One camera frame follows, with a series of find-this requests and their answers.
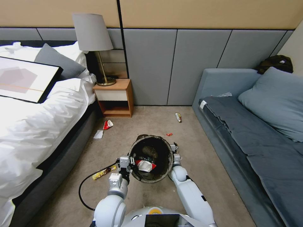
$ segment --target gray pillow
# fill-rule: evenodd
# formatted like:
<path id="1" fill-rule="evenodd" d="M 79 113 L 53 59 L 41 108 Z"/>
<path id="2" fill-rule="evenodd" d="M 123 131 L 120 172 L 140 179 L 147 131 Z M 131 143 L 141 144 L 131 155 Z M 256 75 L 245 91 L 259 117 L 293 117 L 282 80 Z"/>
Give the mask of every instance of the gray pillow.
<path id="1" fill-rule="evenodd" d="M 43 45 L 42 49 L 36 56 L 35 62 L 60 66 L 63 69 L 60 76 L 61 80 L 75 78 L 85 70 L 85 67 L 60 54 L 48 44 Z"/>
<path id="2" fill-rule="evenodd" d="M 280 133 L 303 142 L 303 77 L 270 67 L 238 100 Z"/>

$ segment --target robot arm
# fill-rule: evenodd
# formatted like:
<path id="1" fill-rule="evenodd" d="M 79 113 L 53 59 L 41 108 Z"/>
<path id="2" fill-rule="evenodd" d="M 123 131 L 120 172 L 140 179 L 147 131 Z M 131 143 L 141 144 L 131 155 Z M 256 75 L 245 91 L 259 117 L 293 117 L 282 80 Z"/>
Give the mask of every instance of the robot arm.
<path id="1" fill-rule="evenodd" d="M 130 161 L 132 162 L 128 156 L 121 156 L 119 173 L 110 175 L 110 188 L 107 196 L 98 203 L 94 212 L 96 227 L 120 227 L 122 225 L 126 210 L 124 199 L 128 191 Z"/>
<path id="2" fill-rule="evenodd" d="M 181 166 L 180 160 L 180 155 L 174 154 L 174 165 L 170 175 L 187 214 L 203 226 L 217 227 L 210 205 L 197 185 L 189 178 L 186 169 Z M 96 227 L 120 227 L 123 223 L 126 210 L 124 199 L 128 191 L 130 166 L 134 164 L 134 161 L 128 156 L 122 156 L 119 162 L 119 173 L 112 173 L 109 177 L 110 189 L 107 197 L 102 199 L 95 209 L 94 224 Z"/>
<path id="3" fill-rule="evenodd" d="M 190 179 L 186 169 L 180 165 L 180 159 L 179 154 L 174 154 L 174 165 L 170 176 L 176 185 L 186 213 L 205 226 L 216 227 L 210 205 L 198 186 Z"/>

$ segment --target picture frame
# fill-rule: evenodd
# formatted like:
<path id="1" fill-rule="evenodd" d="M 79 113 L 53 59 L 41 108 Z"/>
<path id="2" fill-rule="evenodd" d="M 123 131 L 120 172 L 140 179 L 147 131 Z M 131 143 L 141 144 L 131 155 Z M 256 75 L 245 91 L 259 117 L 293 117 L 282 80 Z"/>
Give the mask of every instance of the picture frame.
<path id="1" fill-rule="evenodd" d="M 60 66 L 0 57 L 0 96 L 43 103 L 62 71 Z"/>

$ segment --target white duvet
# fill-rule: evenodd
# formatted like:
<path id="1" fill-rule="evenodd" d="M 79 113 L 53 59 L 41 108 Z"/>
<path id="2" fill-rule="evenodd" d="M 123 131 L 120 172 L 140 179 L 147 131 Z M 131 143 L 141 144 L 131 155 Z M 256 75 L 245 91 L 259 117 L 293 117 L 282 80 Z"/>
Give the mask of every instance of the white duvet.
<path id="1" fill-rule="evenodd" d="M 0 226 L 9 226 L 20 196 L 94 101 L 95 76 L 57 82 L 42 104 L 0 97 Z"/>

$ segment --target backpack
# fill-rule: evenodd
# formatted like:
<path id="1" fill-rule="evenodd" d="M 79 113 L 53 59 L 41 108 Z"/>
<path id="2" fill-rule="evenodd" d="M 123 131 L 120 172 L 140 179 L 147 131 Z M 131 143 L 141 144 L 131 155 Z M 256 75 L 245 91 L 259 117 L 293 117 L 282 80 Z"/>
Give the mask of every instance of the backpack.
<path id="1" fill-rule="evenodd" d="M 275 55 L 266 58 L 264 61 L 261 61 L 260 64 L 254 69 L 257 70 L 259 74 L 264 74 L 269 67 L 275 67 L 276 69 L 288 73 L 292 73 L 294 71 L 291 59 L 284 55 Z"/>

